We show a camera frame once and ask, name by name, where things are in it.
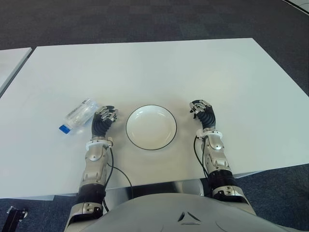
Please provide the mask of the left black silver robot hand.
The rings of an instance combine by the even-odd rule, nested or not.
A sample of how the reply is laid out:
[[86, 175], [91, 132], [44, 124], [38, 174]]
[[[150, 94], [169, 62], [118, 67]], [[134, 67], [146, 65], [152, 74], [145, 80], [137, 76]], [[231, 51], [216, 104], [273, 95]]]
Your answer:
[[91, 126], [92, 140], [96, 137], [105, 137], [112, 123], [116, 121], [117, 115], [118, 110], [111, 105], [102, 106], [96, 110]]

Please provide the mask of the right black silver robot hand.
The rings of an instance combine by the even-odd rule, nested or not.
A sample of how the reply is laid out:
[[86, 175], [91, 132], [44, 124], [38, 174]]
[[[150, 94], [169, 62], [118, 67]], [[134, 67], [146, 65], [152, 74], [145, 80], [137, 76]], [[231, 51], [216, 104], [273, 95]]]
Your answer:
[[189, 103], [190, 113], [194, 114], [194, 119], [201, 122], [202, 129], [212, 128], [216, 126], [216, 117], [212, 106], [205, 100], [194, 100]]

